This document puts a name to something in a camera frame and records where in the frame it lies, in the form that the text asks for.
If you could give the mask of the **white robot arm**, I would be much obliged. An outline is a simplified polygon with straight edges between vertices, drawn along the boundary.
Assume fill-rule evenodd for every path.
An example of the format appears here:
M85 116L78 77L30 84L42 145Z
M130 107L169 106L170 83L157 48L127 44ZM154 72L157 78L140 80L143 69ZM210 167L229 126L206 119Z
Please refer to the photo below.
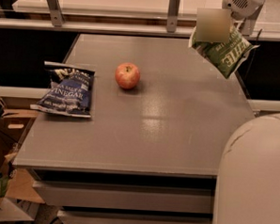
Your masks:
M247 121L226 142L212 224L280 224L280 114Z

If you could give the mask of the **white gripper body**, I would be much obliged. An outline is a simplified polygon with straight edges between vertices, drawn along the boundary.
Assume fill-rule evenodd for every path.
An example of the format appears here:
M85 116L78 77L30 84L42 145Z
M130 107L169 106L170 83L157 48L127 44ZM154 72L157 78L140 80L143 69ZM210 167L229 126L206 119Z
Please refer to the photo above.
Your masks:
M253 15L265 0L222 0L222 8L231 10L231 17L242 20Z

